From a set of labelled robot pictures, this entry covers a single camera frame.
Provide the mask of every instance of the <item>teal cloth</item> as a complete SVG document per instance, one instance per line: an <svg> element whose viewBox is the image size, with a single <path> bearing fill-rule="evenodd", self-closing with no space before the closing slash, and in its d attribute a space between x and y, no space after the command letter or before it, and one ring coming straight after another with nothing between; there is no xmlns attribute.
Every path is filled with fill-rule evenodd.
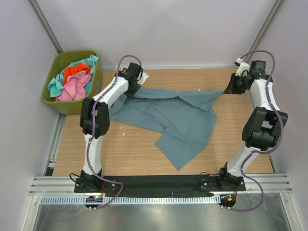
<svg viewBox="0 0 308 231"><path fill-rule="evenodd" d="M91 89L92 78L93 78L93 75L94 75L95 64L96 64L97 60L98 60L97 56L90 55L89 58L86 58L86 59L83 59L83 60L80 60L80 61L77 61L77 62L73 62L69 66L66 67L66 68L68 68L70 66L78 66L79 63L83 63L83 64L85 64L85 65L87 65L91 68L91 70L90 70L91 79L85 86L86 95L89 93L89 91ZM61 92L63 90L62 83L64 81L64 70L62 70L60 74L57 74L56 78L52 78L52 80L48 84L47 89L50 91L50 97L57 97L61 94Z"/></svg>
<svg viewBox="0 0 308 231"><path fill-rule="evenodd" d="M180 170L205 149L217 119L212 104L222 94L139 89L133 99L121 95L109 114L111 120L162 132L155 144Z"/></svg>

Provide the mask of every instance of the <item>laundry basket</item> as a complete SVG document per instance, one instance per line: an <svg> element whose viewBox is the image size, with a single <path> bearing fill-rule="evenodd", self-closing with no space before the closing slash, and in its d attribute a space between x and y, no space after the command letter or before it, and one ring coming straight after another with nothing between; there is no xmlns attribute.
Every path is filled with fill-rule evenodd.
<svg viewBox="0 0 308 231"><path fill-rule="evenodd" d="M94 51L69 51L63 52L57 57L55 57L42 91L42 100L45 103L53 106L55 109L57 109L60 113L64 115L80 114L82 99L73 101L54 101L54 99L50 97L50 91L47 89L47 86L53 77L56 77L57 74L67 68L72 62L77 62L79 60L89 58L90 55L95 55L98 57L97 53ZM103 73L101 71L100 59L98 59L95 65L94 75L92 77L91 89L86 95L86 97L93 97L100 92L102 78Z"/></svg>

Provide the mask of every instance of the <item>table top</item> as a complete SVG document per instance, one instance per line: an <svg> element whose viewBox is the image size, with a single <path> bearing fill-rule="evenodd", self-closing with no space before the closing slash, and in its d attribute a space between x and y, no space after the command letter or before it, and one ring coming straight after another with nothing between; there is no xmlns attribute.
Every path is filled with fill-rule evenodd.
<svg viewBox="0 0 308 231"><path fill-rule="evenodd" d="M150 75L144 88L171 90L225 90L234 68L146 70ZM115 71L103 72L102 89ZM222 95L213 104L217 122L203 152L181 170L155 146L161 133L110 121L103 145L103 175L185 175L218 173L242 146L242 131L253 106L248 92L243 95ZM85 160L85 139L79 126L80 115L68 115L62 133L53 176L80 174ZM259 155L247 173L273 173L267 155Z"/></svg>

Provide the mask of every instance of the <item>white wall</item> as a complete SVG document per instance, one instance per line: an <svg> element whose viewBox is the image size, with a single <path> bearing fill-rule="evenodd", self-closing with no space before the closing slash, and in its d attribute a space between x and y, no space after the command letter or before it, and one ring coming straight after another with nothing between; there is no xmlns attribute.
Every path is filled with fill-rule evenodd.
<svg viewBox="0 0 308 231"><path fill-rule="evenodd" d="M303 221L308 219L308 1L287 0L258 49L276 58L273 75L275 99L287 112L281 147L272 155L278 172L290 180ZM255 55L254 59L265 56Z"/></svg>
<svg viewBox="0 0 308 231"><path fill-rule="evenodd" d="M25 0L1 2L0 37L0 230L16 231L58 116L40 99L56 52Z"/></svg>
<svg viewBox="0 0 308 231"><path fill-rule="evenodd" d="M145 67L233 65L274 0L37 0L65 51L95 49L104 69L124 54Z"/></svg>

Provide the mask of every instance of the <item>clothing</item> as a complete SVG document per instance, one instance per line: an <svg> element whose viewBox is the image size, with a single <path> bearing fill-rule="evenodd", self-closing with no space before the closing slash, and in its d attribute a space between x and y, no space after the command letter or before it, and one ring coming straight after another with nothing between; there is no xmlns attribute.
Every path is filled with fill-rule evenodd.
<svg viewBox="0 0 308 231"><path fill-rule="evenodd" d="M85 94L85 85L91 78L90 74L86 74L86 71L81 71L73 76L67 78L67 83L63 86L61 95L56 97L56 101L70 101L81 100Z"/></svg>
<svg viewBox="0 0 308 231"><path fill-rule="evenodd" d="M91 68L83 63L78 63L77 66L70 66L67 67L64 70L64 80L62 85L64 86L67 83L67 78L69 76L73 76L77 73L79 73L80 71L86 71L86 74L88 75L90 73Z"/></svg>
<svg viewBox="0 0 308 231"><path fill-rule="evenodd" d="M162 132L155 143L177 170L204 150L216 122L212 108L222 91L139 89L133 99L121 95L110 119Z"/></svg>
<svg viewBox="0 0 308 231"><path fill-rule="evenodd" d="M47 86L47 89L50 91L50 97L56 97L61 94L63 86L58 80L52 78Z"/></svg>
<svg viewBox="0 0 308 231"><path fill-rule="evenodd" d="M91 68L90 69L90 75L91 75L91 80L92 80L92 77L93 77L94 71L95 71L95 64L96 64L97 61L98 61L97 56L90 55L89 58L71 63L67 68L69 68L71 66L78 66L79 63L85 64L86 66ZM63 84L63 82L64 82L64 71L65 71L65 69L62 70L60 74L57 74L57 76L55 78L53 78L55 80L52 79L51 82L49 83L48 90L52 89L52 91L53 91L53 93L50 95L50 97L57 97L63 91L62 85L64 85ZM88 92L91 89L91 84L92 84L92 81L89 81L87 83L87 85L85 86L85 88L87 89L86 95L88 94Z"/></svg>

